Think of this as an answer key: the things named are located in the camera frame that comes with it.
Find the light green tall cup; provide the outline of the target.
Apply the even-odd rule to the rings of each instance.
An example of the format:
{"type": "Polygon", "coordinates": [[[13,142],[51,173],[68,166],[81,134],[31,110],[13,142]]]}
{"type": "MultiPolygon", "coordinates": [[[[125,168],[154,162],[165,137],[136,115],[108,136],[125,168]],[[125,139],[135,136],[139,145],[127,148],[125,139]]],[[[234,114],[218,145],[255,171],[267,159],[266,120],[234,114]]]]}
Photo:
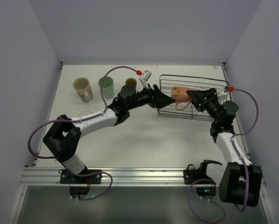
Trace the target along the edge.
{"type": "Polygon", "coordinates": [[[114,82],[111,77],[102,77],[98,81],[98,85],[102,88],[102,94],[106,99],[111,99],[114,96],[114,82]]]}

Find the beige ceramic mug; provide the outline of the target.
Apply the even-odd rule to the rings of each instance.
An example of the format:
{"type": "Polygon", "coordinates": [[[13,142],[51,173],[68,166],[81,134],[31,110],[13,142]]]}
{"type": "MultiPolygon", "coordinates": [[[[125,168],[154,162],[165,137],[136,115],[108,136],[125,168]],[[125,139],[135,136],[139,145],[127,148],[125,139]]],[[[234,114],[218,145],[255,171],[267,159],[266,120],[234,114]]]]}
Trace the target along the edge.
{"type": "Polygon", "coordinates": [[[91,85],[87,78],[77,78],[73,82],[73,88],[83,102],[89,103],[93,100],[91,85]]]}

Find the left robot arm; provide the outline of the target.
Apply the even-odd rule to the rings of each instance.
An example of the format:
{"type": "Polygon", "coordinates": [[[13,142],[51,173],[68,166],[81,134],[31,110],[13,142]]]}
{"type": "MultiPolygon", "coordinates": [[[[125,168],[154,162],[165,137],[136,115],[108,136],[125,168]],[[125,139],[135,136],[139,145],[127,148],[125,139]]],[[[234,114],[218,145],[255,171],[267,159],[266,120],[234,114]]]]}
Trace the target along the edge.
{"type": "Polygon", "coordinates": [[[43,143],[69,173],[86,177],[88,169],[76,154],[79,140],[97,130],[117,126],[127,120],[129,111],[144,105],[161,109],[175,100],[162,93],[157,85],[137,92],[135,87],[125,85],[110,105],[101,112],[76,120],[66,115],[59,116],[43,138],[43,143]]]}

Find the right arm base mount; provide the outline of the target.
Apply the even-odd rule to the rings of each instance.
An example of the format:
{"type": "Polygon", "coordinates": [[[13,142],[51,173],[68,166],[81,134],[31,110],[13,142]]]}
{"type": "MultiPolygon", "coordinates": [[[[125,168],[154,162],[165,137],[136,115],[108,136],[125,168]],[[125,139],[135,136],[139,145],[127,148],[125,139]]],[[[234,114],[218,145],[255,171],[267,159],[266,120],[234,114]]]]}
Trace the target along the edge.
{"type": "Polygon", "coordinates": [[[193,164],[189,164],[187,168],[183,170],[184,184],[190,185],[200,179],[209,179],[209,177],[206,175],[206,168],[209,166],[209,164],[217,164],[222,166],[221,162],[213,160],[204,160],[200,163],[200,166],[197,169],[193,164]]]}

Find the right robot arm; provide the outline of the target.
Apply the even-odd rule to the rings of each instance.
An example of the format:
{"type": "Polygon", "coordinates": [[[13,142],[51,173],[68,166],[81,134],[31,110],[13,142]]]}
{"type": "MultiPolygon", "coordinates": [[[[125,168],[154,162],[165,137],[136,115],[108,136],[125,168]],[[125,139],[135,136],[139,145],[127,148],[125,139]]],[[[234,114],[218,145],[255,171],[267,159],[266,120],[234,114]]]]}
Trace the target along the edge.
{"type": "Polygon", "coordinates": [[[239,136],[234,131],[233,120],[239,110],[238,105],[230,100],[220,104],[216,89],[186,92],[199,112],[206,111],[213,122],[210,135],[221,150],[226,167],[218,162],[205,166],[205,174],[219,186],[219,198],[222,202],[232,203],[240,211],[258,204],[262,182],[262,169],[255,166],[246,157],[237,143],[239,136]]]}

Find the pink dotted mug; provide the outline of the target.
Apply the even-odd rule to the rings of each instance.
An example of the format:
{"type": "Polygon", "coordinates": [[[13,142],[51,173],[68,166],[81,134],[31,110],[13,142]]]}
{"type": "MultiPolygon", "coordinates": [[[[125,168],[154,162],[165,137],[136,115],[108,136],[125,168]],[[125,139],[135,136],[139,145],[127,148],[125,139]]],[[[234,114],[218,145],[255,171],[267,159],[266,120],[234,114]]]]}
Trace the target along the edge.
{"type": "Polygon", "coordinates": [[[175,109],[178,111],[183,111],[191,103],[191,97],[187,94],[187,91],[192,89],[182,86],[174,86],[171,89],[171,98],[175,100],[175,109]],[[178,105],[186,103],[184,107],[180,108],[178,105]]]}

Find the clear faceted glass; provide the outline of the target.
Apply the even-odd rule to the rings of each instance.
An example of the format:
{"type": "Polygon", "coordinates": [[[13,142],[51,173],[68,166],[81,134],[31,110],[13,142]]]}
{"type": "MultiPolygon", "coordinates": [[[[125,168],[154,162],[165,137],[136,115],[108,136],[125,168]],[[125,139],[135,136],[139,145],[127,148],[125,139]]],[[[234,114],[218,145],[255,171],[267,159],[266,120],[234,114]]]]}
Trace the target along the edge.
{"type": "Polygon", "coordinates": [[[79,116],[79,117],[83,117],[83,116],[88,116],[88,115],[90,115],[90,114],[92,114],[92,112],[89,111],[89,110],[86,110],[86,111],[80,112],[78,116],[79,116]]]}

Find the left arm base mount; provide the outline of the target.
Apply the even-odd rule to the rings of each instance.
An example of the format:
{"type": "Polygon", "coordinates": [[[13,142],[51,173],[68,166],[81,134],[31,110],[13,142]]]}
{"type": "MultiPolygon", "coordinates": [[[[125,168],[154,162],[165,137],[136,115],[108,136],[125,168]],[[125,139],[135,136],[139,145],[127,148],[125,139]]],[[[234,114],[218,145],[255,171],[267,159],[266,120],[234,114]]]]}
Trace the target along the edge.
{"type": "Polygon", "coordinates": [[[100,184],[102,170],[85,168],[80,174],[73,174],[68,169],[60,169],[61,184],[100,184]]]}

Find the small dark brown cup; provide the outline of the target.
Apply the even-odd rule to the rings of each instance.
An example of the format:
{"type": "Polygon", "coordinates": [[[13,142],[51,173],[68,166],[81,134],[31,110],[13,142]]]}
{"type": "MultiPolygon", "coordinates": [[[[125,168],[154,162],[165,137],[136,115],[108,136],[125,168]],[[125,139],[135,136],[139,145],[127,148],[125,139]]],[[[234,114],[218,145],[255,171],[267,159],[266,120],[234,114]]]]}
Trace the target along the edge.
{"type": "Polygon", "coordinates": [[[128,86],[136,87],[137,86],[137,80],[135,78],[128,78],[125,81],[125,84],[128,85],[128,86]]]}

